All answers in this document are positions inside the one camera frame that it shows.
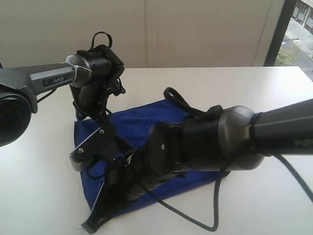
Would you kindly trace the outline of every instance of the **white tabletop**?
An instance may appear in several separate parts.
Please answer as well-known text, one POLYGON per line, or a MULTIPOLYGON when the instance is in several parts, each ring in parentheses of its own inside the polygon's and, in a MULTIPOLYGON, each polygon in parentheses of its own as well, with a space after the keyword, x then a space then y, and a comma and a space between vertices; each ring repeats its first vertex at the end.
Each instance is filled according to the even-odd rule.
MULTIPOLYGON (((176 88, 188 103, 207 110, 245 105, 267 111, 313 98, 313 83, 298 67, 126 69, 127 93, 110 97, 119 111, 163 99, 176 88)), ((71 167, 72 97, 68 87, 39 104, 29 128, 16 142, 0 148, 0 234, 84 235, 78 230, 89 214, 80 175, 71 167)), ((313 157, 288 160, 313 188, 313 157)), ((213 184, 165 200, 186 214, 213 223, 213 184)), ((232 172, 220 191, 220 227, 215 235, 309 235, 313 206, 290 173, 274 158, 252 171, 232 172)), ((206 235, 159 204, 115 218, 97 234, 206 235)))

